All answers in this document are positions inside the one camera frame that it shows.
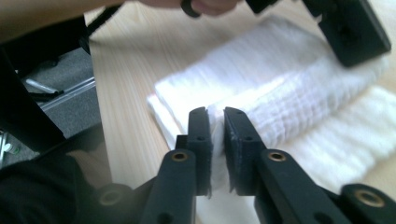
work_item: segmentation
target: carpeted floor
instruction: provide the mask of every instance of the carpeted floor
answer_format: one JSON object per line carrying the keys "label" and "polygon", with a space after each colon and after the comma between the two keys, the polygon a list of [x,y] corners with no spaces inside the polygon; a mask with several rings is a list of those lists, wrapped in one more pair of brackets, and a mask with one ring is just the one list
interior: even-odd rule
{"label": "carpeted floor", "polygon": [[[66,138],[101,121],[94,86],[92,60],[91,56],[83,49],[76,49],[62,55],[56,65],[52,62],[42,63],[23,78],[23,83],[29,92],[43,92],[26,84],[25,79],[27,78],[58,91],[70,90],[68,97],[64,97],[62,101],[55,100],[58,102],[57,104],[40,105],[45,107],[43,109],[45,113],[64,132]],[[78,85],[87,79],[91,79],[90,85],[82,87]],[[30,160],[38,155],[10,135],[7,141],[14,147],[18,147],[20,152],[18,154],[5,153],[3,167],[17,161]]]}

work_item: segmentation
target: forearm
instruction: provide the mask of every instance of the forearm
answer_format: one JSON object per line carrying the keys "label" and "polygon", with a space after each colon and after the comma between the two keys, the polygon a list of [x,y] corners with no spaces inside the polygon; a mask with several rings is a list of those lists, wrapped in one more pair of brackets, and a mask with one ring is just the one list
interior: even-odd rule
{"label": "forearm", "polygon": [[0,43],[123,0],[0,0]]}

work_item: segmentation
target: towel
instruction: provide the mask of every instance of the towel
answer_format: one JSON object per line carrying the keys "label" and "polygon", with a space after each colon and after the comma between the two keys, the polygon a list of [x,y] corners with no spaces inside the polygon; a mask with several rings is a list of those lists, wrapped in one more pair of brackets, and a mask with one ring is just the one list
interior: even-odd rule
{"label": "towel", "polygon": [[206,106],[213,197],[198,199],[198,216],[203,223],[258,223],[252,198],[228,192],[223,108],[245,111],[267,147],[288,151],[318,185],[338,192],[396,148],[396,97],[373,85],[387,67],[380,57],[345,68],[326,42],[272,16],[160,80],[148,105],[170,148],[187,133],[189,112]]}

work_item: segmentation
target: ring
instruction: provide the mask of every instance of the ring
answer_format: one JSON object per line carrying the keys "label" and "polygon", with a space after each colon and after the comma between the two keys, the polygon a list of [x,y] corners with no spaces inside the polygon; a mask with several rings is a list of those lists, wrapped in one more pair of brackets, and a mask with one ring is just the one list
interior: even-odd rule
{"label": "ring", "polygon": [[184,13],[186,13],[190,17],[198,18],[201,16],[200,13],[198,13],[198,12],[194,11],[194,9],[192,9],[191,0],[181,1],[180,6],[181,6],[181,9],[183,9]]}

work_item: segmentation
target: light wood tabletop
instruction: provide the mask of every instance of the light wood tabletop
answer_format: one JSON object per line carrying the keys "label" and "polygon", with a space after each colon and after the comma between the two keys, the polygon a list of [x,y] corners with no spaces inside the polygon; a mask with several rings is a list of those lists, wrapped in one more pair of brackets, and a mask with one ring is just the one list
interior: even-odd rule
{"label": "light wood tabletop", "polygon": [[[372,6],[392,43],[396,43],[396,1]],[[137,188],[154,177],[168,151],[147,97],[154,83],[204,57],[210,50],[252,29],[269,14],[288,18],[322,36],[301,1],[283,0],[261,15],[241,3],[218,18],[187,17],[179,9],[125,4],[91,39],[93,72],[105,131],[111,173],[116,183]],[[396,56],[379,83],[396,92]],[[362,182],[396,199],[396,155],[380,162]]]}

